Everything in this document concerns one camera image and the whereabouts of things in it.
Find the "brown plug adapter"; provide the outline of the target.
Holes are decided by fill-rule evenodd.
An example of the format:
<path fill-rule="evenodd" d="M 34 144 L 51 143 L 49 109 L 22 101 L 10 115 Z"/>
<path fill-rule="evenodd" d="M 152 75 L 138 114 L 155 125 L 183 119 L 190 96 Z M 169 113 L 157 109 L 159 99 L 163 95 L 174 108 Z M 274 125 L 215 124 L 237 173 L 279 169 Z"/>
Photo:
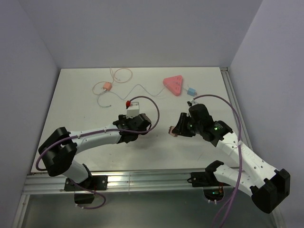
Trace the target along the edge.
<path fill-rule="evenodd" d="M 170 126 L 169 130 L 168 130 L 168 134 L 173 136 L 173 137 L 177 137 L 178 135 L 173 133 L 174 128 L 175 128 L 174 126 Z"/>

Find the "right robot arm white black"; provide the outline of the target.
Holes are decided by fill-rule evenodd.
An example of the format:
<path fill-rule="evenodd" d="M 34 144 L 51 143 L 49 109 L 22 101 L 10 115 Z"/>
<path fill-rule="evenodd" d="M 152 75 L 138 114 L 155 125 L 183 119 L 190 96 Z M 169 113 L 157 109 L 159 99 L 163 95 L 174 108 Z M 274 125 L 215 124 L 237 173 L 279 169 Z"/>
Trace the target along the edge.
<path fill-rule="evenodd" d="M 222 161 L 214 161 L 203 172 L 193 172 L 188 182 L 193 187 L 208 187 L 224 183 L 239 184 L 238 189 L 251 197 L 253 203 L 264 213 L 271 213 L 290 192 L 290 174 L 278 170 L 262 160 L 241 142 L 237 134 L 223 121 L 214 121 L 207 108 L 197 102 L 188 102 L 188 112 L 181 113 L 172 134 L 193 137 L 196 135 L 210 142 L 238 164 L 242 174 Z"/>

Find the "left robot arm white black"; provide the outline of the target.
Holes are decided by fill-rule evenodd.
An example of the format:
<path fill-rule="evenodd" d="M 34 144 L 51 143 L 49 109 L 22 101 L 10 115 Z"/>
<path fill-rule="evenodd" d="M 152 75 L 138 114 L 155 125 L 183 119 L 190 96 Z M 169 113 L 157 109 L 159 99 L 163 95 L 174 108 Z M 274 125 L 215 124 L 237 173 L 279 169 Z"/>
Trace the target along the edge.
<path fill-rule="evenodd" d="M 72 132 L 60 127 L 39 147 L 38 160 L 43 161 L 50 177 L 63 175 L 86 190 L 92 186 L 93 177 L 85 164 L 74 160 L 77 154 L 103 145 L 133 142 L 140 134 L 147 134 L 151 126 L 147 115 L 139 114 L 133 118 L 119 115 L 117 121 L 91 132 Z"/>

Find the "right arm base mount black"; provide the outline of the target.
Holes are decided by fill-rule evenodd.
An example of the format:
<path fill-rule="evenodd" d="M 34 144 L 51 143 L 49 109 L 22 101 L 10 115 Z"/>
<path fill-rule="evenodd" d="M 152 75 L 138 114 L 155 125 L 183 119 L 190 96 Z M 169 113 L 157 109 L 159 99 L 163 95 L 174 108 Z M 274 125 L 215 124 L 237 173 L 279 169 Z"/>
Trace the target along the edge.
<path fill-rule="evenodd" d="M 206 171 L 192 172 L 187 183 L 191 184 L 193 188 L 203 188 L 206 201 L 214 204 L 224 200 L 224 186 L 228 186 L 228 184 L 216 180 L 213 175 Z"/>

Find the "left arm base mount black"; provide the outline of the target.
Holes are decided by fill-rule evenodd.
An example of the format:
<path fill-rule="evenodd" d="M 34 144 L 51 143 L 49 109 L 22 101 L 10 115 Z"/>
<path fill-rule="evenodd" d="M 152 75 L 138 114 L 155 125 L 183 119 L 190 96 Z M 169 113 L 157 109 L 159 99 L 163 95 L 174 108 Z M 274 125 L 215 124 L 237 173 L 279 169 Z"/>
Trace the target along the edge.
<path fill-rule="evenodd" d="M 81 209 L 98 209 L 106 203 L 106 197 L 99 191 L 107 190 L 108 176 L 95 175 L 89 177 L 82 183 L 67 178 L 64 186 L 65 192 L 74 192 L 74 203 Z M 98 206 L 90 206 L 93 201 L 100 197 L 102 203 Z"/>

